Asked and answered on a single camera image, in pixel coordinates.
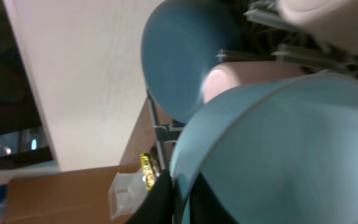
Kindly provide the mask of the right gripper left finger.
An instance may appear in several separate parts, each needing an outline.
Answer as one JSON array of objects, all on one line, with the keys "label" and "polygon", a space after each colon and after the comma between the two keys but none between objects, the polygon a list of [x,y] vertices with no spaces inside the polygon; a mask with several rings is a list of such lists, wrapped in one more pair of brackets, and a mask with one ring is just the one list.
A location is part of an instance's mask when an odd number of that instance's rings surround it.
[{"label": "right gripper left finger", "polygon": [[175,208],[169,170],[162,170],[142,205],[126,224],[172,224]]}]

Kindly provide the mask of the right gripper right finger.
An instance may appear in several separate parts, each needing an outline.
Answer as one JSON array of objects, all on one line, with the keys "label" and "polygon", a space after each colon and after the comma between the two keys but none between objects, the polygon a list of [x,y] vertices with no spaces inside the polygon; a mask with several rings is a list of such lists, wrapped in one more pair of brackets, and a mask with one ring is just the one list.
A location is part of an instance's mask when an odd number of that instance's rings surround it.
[{"label": "right gripper right finger", "polygon": [[237,224],[217,199],[203,174],[199,174],[190,194],[191,224]]}]

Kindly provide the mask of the yellow green snack wrapper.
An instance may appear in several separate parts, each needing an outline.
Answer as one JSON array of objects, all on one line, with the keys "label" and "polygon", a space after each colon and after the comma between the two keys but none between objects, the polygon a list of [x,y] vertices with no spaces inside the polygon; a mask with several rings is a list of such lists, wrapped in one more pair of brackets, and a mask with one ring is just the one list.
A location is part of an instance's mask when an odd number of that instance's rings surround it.
[{"label": "yellow green snack wrapper", "polygon": [[140,155],[141,170],[144,175],[145,187],[148,191],[152,189],[155,184],[156,175],[150,156],[146,153]]}]

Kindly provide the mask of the light blue bowl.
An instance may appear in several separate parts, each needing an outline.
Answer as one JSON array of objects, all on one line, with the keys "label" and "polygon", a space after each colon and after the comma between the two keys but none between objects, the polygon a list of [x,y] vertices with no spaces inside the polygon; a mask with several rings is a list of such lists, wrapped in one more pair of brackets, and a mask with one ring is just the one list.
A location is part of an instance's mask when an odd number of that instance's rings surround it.
[{"label": "light blue bowl", "polygon": [[317,73],[232,88],[187,122],[170,174],[176,216],[196,180],[238,223],[358,223],[358,80]]}]

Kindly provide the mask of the pink cup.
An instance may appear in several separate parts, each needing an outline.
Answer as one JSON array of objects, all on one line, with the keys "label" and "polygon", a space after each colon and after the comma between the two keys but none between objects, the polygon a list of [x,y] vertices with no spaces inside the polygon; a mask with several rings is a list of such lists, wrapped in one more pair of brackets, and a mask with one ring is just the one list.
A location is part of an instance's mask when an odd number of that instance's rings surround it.
[{"label": "pink cup", "polygon": [[242,85],[299,77],[304,71],[284,62],[224,62],[212,68],[203,84],[203,102]]}]

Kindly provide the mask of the dark blue plate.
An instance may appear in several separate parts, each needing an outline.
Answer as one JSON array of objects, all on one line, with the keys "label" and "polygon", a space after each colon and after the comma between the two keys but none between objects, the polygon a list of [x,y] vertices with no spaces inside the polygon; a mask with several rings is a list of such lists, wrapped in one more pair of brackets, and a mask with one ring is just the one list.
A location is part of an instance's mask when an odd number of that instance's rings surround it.
[{"label": "dark blue plate", "polygon": [[219,50],[239,50],[241,32],[223,1],[167,0],[147,20],[141,61],[150,96],[187,123],[203,106],[202,89]]}]

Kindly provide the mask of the white cup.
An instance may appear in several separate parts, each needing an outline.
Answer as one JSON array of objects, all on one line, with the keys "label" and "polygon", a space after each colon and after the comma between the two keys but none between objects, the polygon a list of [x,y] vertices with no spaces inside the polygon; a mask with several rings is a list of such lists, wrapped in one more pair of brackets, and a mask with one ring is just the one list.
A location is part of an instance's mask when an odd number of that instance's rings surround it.
[{"label": "white cup", "polygon": [[278,0],[287,23],[358,55],[358,0]]}]

